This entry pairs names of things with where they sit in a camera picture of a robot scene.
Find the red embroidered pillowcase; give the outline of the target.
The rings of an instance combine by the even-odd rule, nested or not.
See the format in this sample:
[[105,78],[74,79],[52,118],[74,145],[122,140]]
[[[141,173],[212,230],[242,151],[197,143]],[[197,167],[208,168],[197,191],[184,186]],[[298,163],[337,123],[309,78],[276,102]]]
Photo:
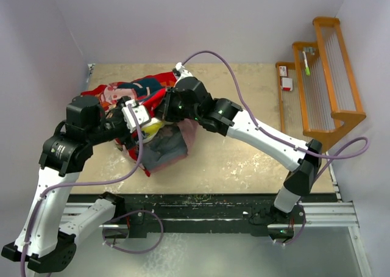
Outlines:
[[[105,112],[108,112],[116,106],[116,103],[120,98],[123,96],[129,96],[135,101],[138,101],[140,104],[145,105],[153,120],[155,118],[154,109],[162,101],[166,88],[173,86],[175,82],[176,77],[174,74],[172,72],[165,72],[145,76],[131,82],[119,81],[112,82],[110,84],[101,84],[92,90],[82,92],[82,95],[97,97]],[[146,136],[143,131],[142,133],[144,140]],[[152,174],[144,169],[142,163],[140,164],[140,168],[144,171],[146,176],[150,176]]]

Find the pink pillow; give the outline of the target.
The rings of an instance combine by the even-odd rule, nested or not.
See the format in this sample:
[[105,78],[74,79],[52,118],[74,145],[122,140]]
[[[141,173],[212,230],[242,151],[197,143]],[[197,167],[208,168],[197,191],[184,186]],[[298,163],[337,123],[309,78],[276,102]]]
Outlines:
[[150,173],[158,172],[184,158],[191,152],[196,139],[198,123],[185,119],[178,123],[152,120],[145,126],[141,163]]

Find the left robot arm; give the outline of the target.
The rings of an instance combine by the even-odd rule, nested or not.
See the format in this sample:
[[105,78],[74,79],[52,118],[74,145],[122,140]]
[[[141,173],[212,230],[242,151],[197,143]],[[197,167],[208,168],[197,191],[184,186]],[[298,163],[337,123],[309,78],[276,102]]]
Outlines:
[[81,185],[78,178],[94,146],[114,139],[133,142],[133,135],[141,137],[141,126],[150,120],[148,110],[128,97],[109,113],[94,96],[77,96],[67,105],[65,120],[43,144],[37,189],[23,229],[1,251],[4,258],[20,264],[21,276],[64,270],[77,246],[99,225],[123,221],[124,198],[105,192],[85,212],[65,225],[60,223],[71,189]]

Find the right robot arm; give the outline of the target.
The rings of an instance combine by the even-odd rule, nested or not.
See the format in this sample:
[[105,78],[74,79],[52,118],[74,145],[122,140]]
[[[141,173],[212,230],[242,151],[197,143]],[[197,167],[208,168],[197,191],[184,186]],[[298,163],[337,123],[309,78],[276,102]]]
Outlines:
[[291,218],[296,203],[311,192],[321,166],[321,142],[290,137],[260,122],[233,101],[213,98],[195,77],[167,88],[157,111],[167,122],[194,120],[206,131],[247,143],[282,164],[289,173],[271,207],[276,222]]

